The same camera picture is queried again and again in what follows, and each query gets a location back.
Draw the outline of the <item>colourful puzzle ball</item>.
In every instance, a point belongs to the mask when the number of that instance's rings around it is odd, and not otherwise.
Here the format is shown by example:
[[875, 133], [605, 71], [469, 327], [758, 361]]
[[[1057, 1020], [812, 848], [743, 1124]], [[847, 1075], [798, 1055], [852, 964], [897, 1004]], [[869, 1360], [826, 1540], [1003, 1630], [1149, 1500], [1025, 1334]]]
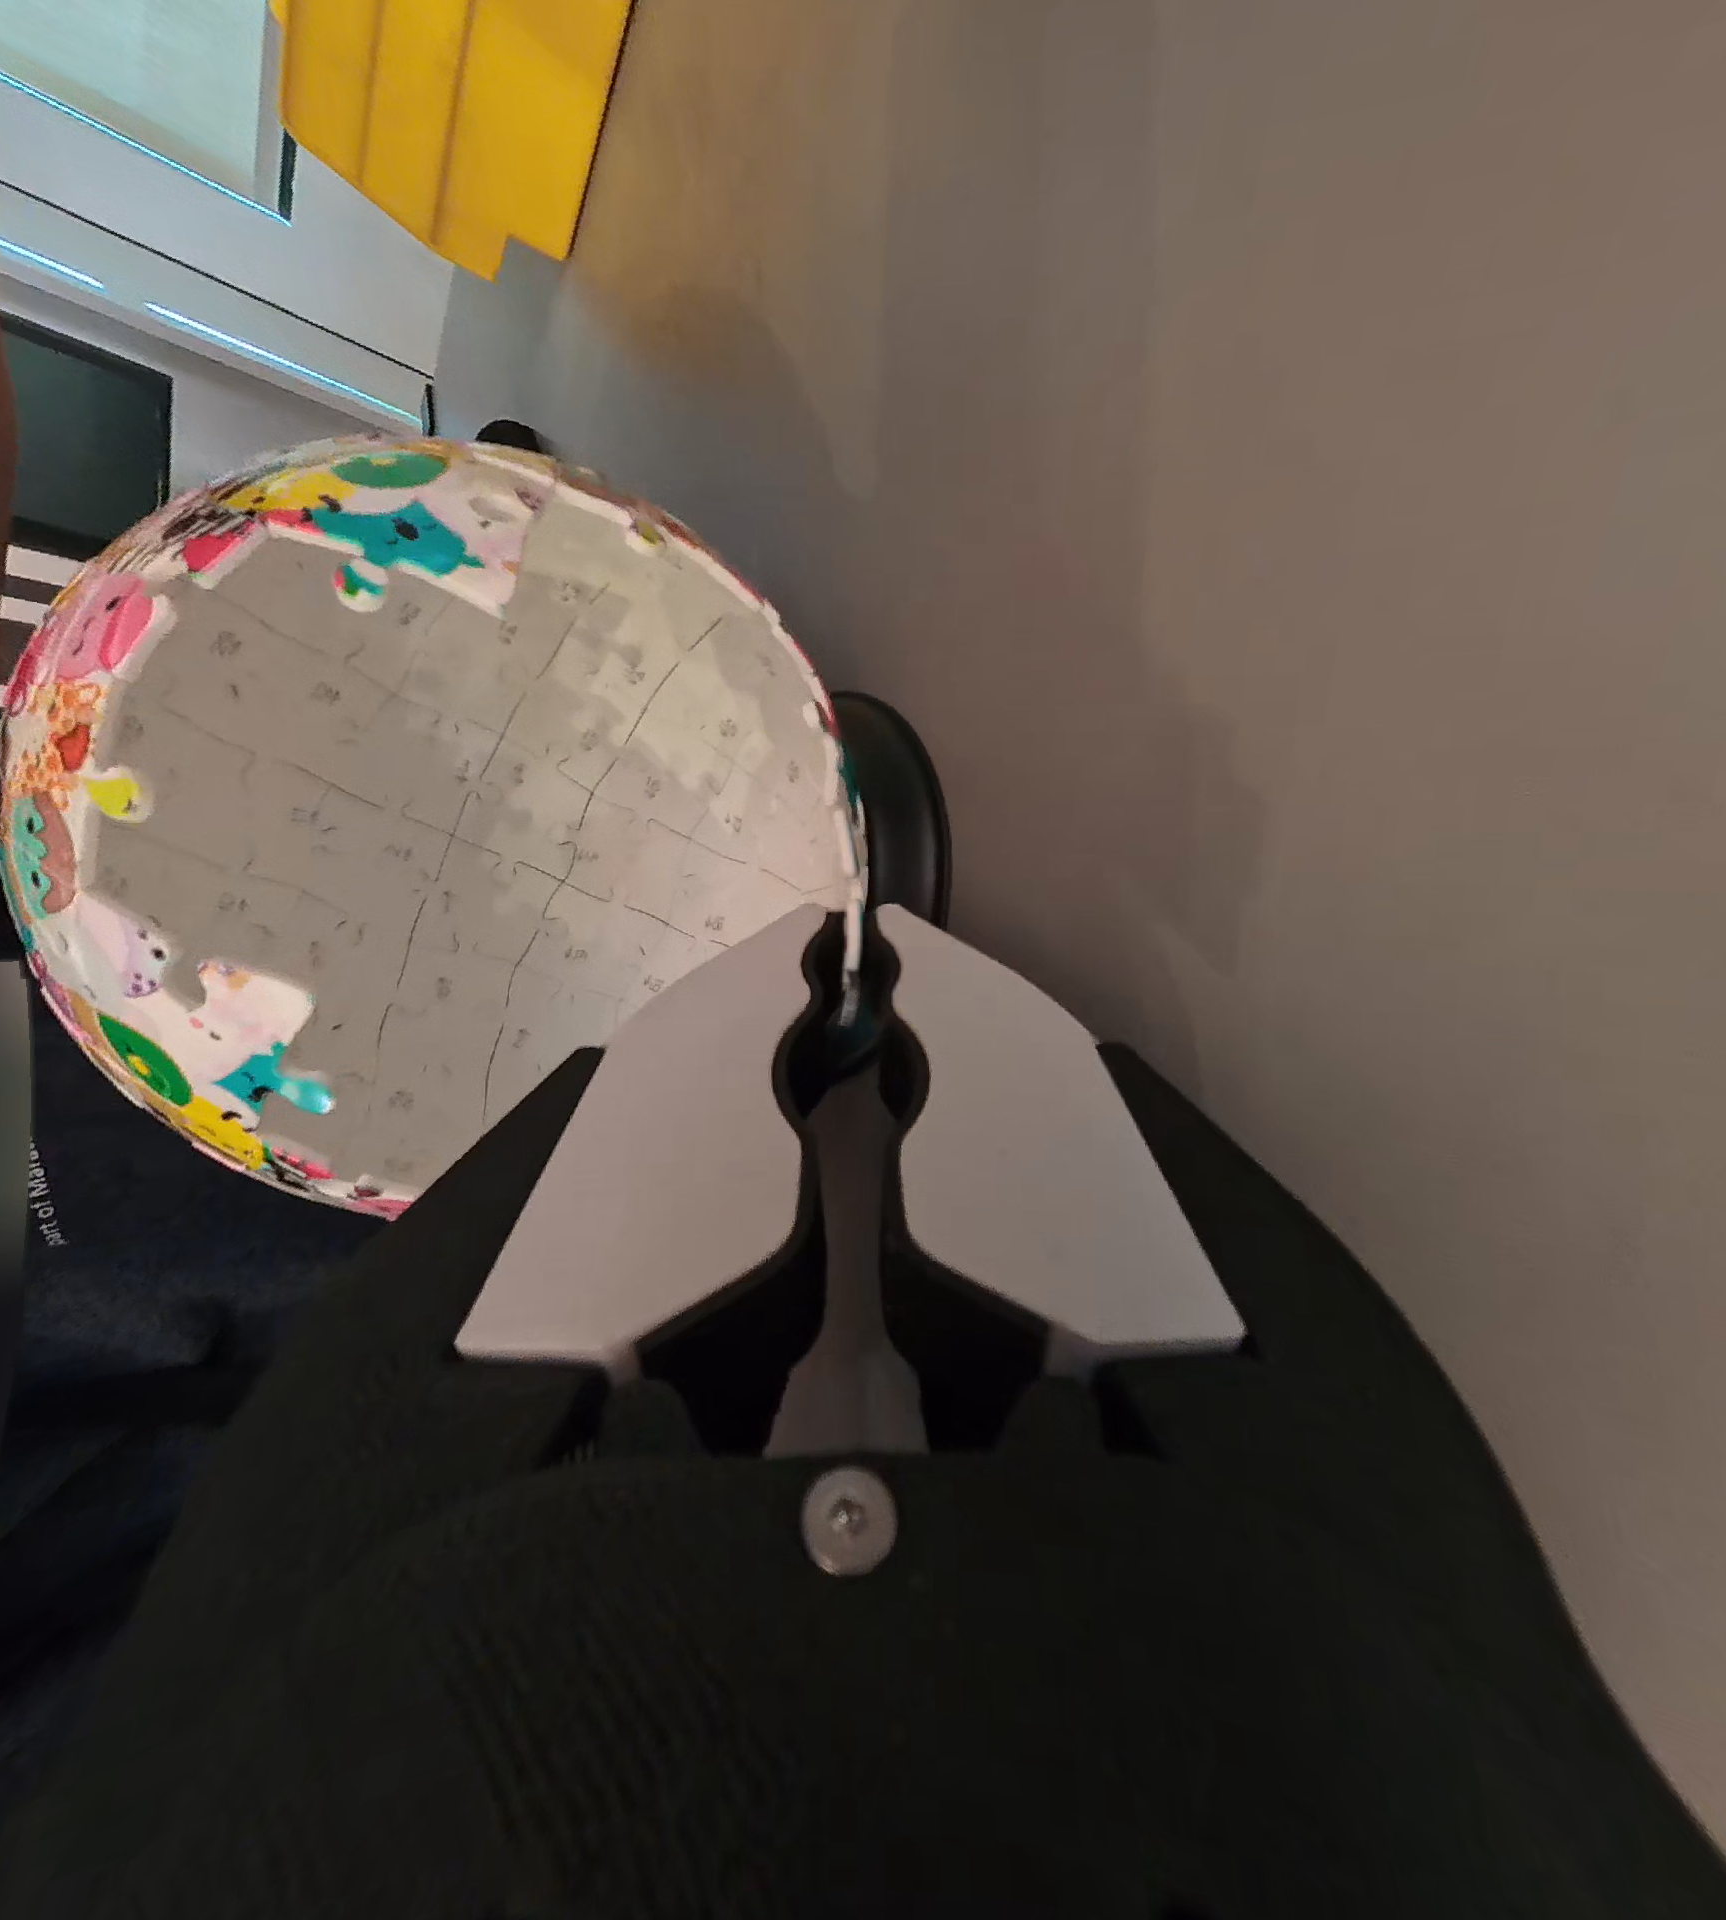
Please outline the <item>colourful puzzle ball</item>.
[[685, 974], [869, 897], [828, 688], [693, 530], [547, 455], [367, 436], [56, 590], [0, 688], [0, 873], [118, 1092], [381, 1218]]

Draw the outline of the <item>yellow plastic bin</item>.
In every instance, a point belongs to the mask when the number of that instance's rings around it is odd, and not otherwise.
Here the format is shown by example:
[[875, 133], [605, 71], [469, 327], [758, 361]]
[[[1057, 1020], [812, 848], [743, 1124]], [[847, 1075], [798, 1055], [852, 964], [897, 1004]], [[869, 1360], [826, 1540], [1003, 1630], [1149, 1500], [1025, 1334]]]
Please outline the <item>yellow plastic bin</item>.
[[279, 119], [452, 268], [565, 263], [633, 3], [272, 3]]

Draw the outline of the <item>black ball stand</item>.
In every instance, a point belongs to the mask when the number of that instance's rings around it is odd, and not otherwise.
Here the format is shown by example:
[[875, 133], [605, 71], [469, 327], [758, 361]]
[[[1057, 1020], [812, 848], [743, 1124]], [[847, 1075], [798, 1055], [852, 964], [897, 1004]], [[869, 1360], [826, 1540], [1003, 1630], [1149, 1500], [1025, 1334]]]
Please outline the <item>black ball stand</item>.
[[954, 848], [942, 781], [917, 727], [861, 690], [833, 695], [866, 850], [866, 908], [898, 906], [947, 928]]

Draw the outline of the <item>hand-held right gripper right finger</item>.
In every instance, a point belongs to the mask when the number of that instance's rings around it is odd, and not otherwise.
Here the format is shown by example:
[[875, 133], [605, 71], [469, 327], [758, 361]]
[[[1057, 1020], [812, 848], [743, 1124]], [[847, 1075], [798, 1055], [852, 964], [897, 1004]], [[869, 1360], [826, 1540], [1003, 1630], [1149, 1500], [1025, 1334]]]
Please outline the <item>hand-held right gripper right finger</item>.
[[923, 1069], [898, 1140], [912, 1259], [1020, 1317], [1028, 1377], [1236, 1354], [1247, 1325], [1090, 1029], [903, 906], [877, 924]]

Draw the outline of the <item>person's dark blue clothing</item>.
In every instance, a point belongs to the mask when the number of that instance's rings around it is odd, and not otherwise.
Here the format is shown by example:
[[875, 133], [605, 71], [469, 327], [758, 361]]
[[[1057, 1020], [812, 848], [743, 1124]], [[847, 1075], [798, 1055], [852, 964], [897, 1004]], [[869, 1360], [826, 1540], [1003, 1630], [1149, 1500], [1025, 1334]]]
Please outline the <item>person's dark blue clothing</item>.
[[0, 864], [0, 1812], [283, 1320], [381, 1227], [124, 1097], [40, 995]]

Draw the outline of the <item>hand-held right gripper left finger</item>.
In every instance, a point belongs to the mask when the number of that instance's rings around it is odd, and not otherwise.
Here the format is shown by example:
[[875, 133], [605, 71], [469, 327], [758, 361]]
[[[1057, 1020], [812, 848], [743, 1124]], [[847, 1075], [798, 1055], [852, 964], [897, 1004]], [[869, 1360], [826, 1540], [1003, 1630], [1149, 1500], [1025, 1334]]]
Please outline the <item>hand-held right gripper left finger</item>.
[[635, 1380], [655, 1336], [778, 1256], [804, 1147], [776, 1069], [812, 1011], [802, 905], [653, 996], [613, 1037], [469, 1310], [466, 1360]]

